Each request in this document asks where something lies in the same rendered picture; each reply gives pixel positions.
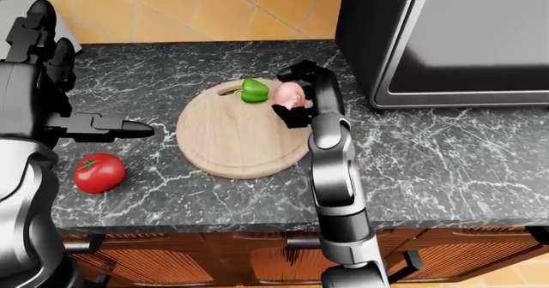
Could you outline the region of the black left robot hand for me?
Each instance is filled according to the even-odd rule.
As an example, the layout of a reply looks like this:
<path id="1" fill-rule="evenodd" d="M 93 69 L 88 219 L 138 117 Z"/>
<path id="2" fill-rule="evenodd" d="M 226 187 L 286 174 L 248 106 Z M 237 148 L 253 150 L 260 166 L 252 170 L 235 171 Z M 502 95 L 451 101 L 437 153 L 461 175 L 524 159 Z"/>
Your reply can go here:
<path id="1" fill-rule="evenodd" d="M 74 113 L 67 93 L 75 86 L 75 48 L 55 39 L 57 15 L 47 0 L 37 0 L 18 17 L 0 60 L 0 138 L 27 139 L 54 148 L 61 138 L 111 143 L 117 138 L 147 138 L 145 123 Z"/>

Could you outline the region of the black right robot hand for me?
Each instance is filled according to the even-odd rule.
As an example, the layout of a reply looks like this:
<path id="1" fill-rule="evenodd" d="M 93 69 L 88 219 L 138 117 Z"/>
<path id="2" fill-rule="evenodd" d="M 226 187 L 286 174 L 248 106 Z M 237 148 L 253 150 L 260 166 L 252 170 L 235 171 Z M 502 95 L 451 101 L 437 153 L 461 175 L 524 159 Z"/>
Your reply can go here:
<path id="1" fill-rule="evenodd" d="M 302 89 L 305 100 L 312 102 L 312 107 L 294 107 L 288 109 L 283 105 L 271 105 L 275 114 L 289 129 L 306 128 L 311 125 L 313 117 L 319 114 L 338 112 L 345 115 L 340 85 L 335 73 L 330 69 L 318 66 L 313 61 L 300 61 L 282 69 L 277 74 L 282 83 L 304 81 Z"/>

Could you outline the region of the pink onion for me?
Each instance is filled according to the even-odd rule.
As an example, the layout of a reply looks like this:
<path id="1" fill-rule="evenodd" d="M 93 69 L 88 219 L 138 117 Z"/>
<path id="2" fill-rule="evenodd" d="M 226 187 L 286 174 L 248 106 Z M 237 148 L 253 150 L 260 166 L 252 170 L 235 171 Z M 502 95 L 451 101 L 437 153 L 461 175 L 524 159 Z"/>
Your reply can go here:
<path id="1" fill-rule="evenodd" d="M 283 82 L 274 91 L 273 103 L 291 110 L 305 106 L 304 89 L 296 82 Z"/>

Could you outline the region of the green bell pepper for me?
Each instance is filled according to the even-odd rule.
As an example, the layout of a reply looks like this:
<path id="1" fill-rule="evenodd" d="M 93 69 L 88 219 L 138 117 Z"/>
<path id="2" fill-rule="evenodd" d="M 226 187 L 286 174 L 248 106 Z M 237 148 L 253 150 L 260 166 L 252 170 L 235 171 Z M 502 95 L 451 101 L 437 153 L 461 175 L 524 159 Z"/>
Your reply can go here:
<path id="1" fill-rule="evenodd" d="M 269 88 L 257 79 L 244 79 L 240 89 L 234 94 L 238 94 L 240 99 L 248 104 L 257 104 L 265 102 L 268 99 Z"/>

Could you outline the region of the round wooden cutting board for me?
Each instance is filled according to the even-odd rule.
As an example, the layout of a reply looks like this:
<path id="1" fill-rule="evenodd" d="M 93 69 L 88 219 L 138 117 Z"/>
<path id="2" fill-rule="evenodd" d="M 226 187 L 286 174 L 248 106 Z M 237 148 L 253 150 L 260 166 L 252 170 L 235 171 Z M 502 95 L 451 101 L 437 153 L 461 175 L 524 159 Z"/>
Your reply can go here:
<path id="1" fill-rule="evenodd" d="M 308 152 L 310 128 L 289 129 L 265 101 L 248 104 L 226 81 L 193 98 L 179 115 L 176 136 L 193 166 L 226 179 L 269 177 Z"/>

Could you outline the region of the red tomato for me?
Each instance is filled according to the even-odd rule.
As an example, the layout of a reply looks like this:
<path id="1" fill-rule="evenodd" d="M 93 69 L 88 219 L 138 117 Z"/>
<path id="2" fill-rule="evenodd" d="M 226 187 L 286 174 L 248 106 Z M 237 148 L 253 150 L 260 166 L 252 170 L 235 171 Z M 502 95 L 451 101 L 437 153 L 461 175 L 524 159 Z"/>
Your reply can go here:
<path id="1" fill-rule="evenodd" d="M 76 187 L 88 194 L 101 194 L 117 187 L 126 177 L 126 166 L 109 153 L 90 153 L 76 165 Z"/>

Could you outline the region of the black microwave oven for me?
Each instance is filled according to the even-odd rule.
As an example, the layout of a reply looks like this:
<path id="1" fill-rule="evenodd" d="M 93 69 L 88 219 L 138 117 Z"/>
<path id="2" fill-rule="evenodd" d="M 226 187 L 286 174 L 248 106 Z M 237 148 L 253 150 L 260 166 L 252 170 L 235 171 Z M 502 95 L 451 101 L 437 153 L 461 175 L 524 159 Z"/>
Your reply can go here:
<path id="1" fill-rule="evenodd" d="M 341 0 L 335 41 L 380 110 L 549 106 L 549 0 Z"/>

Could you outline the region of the wooden cabinet door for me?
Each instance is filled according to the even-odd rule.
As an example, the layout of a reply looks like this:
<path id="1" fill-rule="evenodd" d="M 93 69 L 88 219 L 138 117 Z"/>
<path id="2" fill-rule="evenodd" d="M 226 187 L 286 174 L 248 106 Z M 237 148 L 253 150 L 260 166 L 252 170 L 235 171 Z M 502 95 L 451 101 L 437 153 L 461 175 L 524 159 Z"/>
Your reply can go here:
<path id="1" fill-rule="evenodd" d="M 549 254 L 525 227 L 379 231 L 391 283 L 461 282 Z"/>
<path id="2" fill-rule="evenodd" d="M 253 233 L 134 233 L 106 236 L 73 254 L 86 279 L 108 288 L 285 285 L 282 238 Z"/>

